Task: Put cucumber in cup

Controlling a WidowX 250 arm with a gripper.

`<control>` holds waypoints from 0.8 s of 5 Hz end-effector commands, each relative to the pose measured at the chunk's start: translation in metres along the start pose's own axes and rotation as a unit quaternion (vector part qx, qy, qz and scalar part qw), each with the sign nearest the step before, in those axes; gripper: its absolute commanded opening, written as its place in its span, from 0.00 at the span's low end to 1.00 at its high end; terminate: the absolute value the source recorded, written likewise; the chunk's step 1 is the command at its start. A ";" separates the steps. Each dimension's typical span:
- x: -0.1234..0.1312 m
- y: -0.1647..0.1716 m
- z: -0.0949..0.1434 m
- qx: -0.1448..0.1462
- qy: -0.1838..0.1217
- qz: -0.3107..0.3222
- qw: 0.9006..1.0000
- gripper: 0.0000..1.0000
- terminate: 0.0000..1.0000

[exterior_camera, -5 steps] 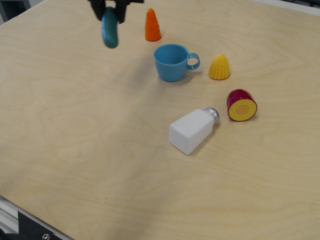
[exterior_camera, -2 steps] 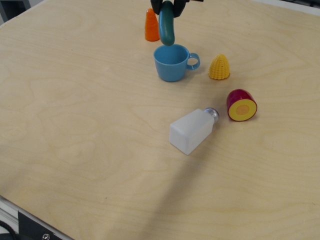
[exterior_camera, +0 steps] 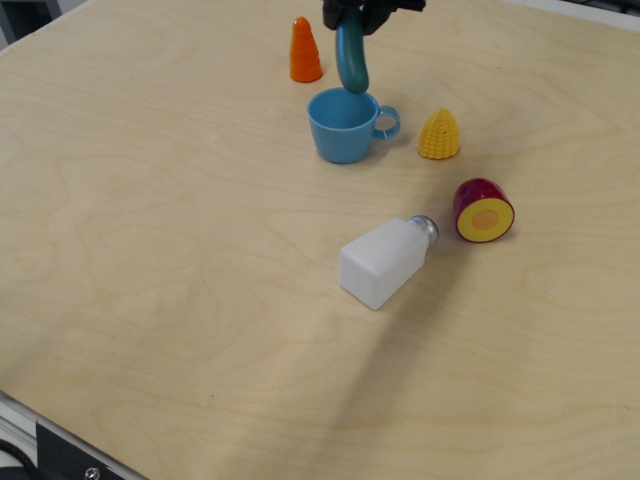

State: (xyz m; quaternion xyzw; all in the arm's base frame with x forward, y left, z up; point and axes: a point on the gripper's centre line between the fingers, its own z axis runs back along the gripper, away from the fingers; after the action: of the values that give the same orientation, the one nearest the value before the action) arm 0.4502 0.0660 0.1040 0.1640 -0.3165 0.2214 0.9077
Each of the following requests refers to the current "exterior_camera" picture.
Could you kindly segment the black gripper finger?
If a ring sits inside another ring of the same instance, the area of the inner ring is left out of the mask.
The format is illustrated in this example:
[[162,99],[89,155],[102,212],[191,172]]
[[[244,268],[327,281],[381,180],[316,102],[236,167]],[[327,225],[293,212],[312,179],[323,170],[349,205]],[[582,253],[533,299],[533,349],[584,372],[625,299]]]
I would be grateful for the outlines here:
[[323,22],[332,31],[335,31],[344,11],[348,8],[348,2],[343,0],[323,1]]
[[365,36],[375,33],[398,8],[394,0],[365,0],[362,6],[362,26]]

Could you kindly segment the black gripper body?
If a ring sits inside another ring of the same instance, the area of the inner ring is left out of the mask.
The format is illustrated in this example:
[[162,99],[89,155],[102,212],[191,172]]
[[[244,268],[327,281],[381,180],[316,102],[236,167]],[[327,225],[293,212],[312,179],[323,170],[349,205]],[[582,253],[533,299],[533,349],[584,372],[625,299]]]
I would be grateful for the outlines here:
[[336,13],[344,9],[369,9],[375,11],[395,12],[398,9],[422,11],[425,0],[324,0],[323,10]]

